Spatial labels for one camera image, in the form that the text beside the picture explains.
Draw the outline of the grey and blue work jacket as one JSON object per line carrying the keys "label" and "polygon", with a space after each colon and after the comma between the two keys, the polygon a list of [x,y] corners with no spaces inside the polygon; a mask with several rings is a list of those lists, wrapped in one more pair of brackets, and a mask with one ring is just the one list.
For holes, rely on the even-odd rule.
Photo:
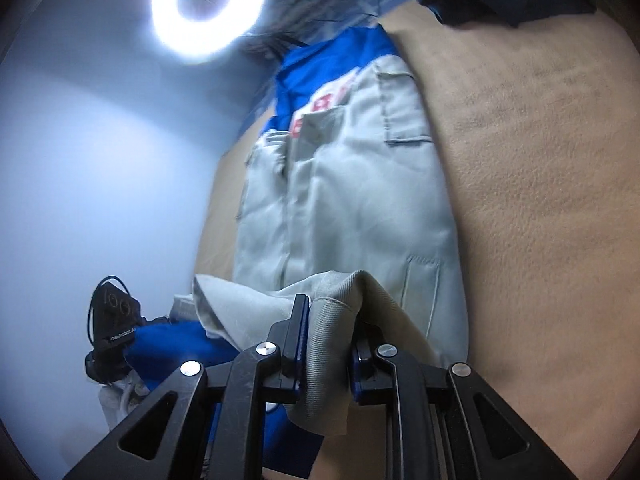
{"label": "grey and blue work jacket", "polygon": [[310,298],[306,389],[266,415],[265,466],[310,474],[346,434],[347,353],[359,313],[439,367],[469,352],[458,234],[416,80],[381,26],[289,53],[276,112],[246,160],[230,280],[198,274],[165,323],[125,351],[130,373],[100,390],[110,426],[179,365],[232,360]]}

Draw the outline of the tan bed blanket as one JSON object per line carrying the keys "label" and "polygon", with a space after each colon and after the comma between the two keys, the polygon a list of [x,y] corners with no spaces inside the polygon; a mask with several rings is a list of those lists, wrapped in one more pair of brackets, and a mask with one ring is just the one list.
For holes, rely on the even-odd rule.
{"label": "tan bed blanket", "polygon": [[419,79],[462,236],[473,367],[577,477],[639,445],[639,55],[603,13],[382,21]]}

